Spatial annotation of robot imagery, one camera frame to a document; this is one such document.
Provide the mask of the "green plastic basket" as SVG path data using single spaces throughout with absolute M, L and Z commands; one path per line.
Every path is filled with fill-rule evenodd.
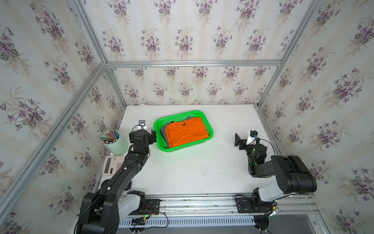
M 158 148 L 168 153 L 206 142 L 214 134 L 207 117 L 198 110 L 158 119 L 153 128 Z

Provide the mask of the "grey t-shirt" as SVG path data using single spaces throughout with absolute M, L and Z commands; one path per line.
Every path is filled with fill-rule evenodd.
M 184 121 L 167 123 L 160 132 L 167 148 L 174 148 L 192 142 L 195 127 L 195 118 L 187 117 Z

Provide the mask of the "orange t-shirt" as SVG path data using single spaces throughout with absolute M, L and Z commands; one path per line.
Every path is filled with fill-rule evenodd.
M 165 127 L 169 148 L 175 148 L 209 137 L 202 118 L 193 117 L 181 122 L 172 122 Z

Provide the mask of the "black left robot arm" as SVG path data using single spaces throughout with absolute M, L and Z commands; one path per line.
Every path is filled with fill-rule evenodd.
M 157 142 L 154 130 L 140 129 L 129 133 L 131 146 L 120 169 L 95 193 L 87 193 L 81 203 L 74 234 L 116 234 L 120 219 L 145 202 L 143 192 L 132 192 L 120 200 L 131 180 L 141 171 Z

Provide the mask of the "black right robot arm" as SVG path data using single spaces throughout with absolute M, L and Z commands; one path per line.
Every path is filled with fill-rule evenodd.
M 275 177 L 275 181 L 261 188 L 255 188 L 250 204 L 268 205 L 293 194 L 308 194 L 317 190 L 317 182 L 298 156 L 273 155 L 266 161 L 267 147 L 257 131 L 251 131 L 249 138 L 242 139 L 235 134 L 234 146 L 245 151 L 248 172 L 253 178 Z

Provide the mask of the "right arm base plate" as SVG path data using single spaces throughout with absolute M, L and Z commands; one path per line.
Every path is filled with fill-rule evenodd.
M 251 198 L 245 196 L 235 196 L 234 201 L 238 213 L 240 214 L 254 214 L 254 213 L 269 213 L 276 209 L 277 202 L 262 202 L 261 200 L 257 203 L 253 203 Z

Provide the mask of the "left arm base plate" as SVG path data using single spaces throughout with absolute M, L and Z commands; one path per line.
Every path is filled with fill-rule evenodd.
M 130 213 L 130 215 L 158 215 L 160 210 L 160 199 L 146 199 L 141 202 L 137 210 Z

